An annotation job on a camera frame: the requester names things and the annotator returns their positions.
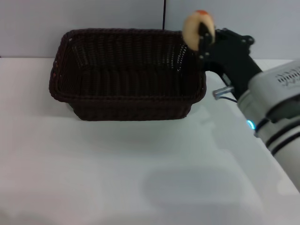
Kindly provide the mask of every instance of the woven texture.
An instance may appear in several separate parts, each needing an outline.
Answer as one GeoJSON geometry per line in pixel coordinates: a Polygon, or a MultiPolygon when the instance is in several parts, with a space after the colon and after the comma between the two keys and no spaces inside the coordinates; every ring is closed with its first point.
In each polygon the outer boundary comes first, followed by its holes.
{"type": "Polygon", "coordinates": [[[63,36],[49,90],[82,120],[173,120],[206,81],[180,31],[85,29],[63,36]]]}

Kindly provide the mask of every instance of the black vertical line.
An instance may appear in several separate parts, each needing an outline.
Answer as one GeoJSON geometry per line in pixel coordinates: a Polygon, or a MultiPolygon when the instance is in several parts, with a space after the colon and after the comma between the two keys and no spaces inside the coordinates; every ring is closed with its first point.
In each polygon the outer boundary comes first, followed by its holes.
{"type": "Polygon", "coordinates": [[[165,29],[165,6],[166,6],[166,0],[164,0],[163,30],[165,29]]]}

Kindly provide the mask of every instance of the white wall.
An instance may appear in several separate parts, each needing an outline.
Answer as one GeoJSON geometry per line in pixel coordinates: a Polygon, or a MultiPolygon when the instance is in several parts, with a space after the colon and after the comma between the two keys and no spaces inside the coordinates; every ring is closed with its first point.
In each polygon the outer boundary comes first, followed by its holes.
{"type": "Polygon", "coordinates": [[[0,56],[54,57],[80,28],[162,28],[163,0],[0,0],[0,56]]]}
{"type": "Polygon", "coordinates": [[[167,0],[166,29],[181,30],[197,9],[210,12],[219,28],[253,36],[256,59],[300,59],[299,0],[167,0]]]}

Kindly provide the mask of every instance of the white tabletop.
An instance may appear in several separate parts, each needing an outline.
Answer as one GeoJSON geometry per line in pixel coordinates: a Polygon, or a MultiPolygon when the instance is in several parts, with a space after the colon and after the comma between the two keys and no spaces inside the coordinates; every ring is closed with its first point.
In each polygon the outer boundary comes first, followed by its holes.
{"type": "MultiPolygon", "coordinates": [[[[285,63],[258,60],[263,69],[285,63]]],[[[182,120],[80,121],[53,59],[0,59],[0,225],[298,225],[300,194],[207,73],[182,120]]]]}

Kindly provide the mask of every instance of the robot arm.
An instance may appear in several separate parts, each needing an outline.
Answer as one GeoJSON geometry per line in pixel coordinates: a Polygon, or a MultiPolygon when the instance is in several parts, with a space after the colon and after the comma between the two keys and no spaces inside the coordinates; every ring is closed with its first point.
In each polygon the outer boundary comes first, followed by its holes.
{"type": "Polygon", "coordinates": [[[300,61],[262,72],[249,56],[251,36],[212,32],[211,16],[199,12],[186,20],[183,37],[196,50],[202,70],[217,73],[226,84],[213,92],[215,99],[232,92],[255,136],[300,191],[300,61]]]}

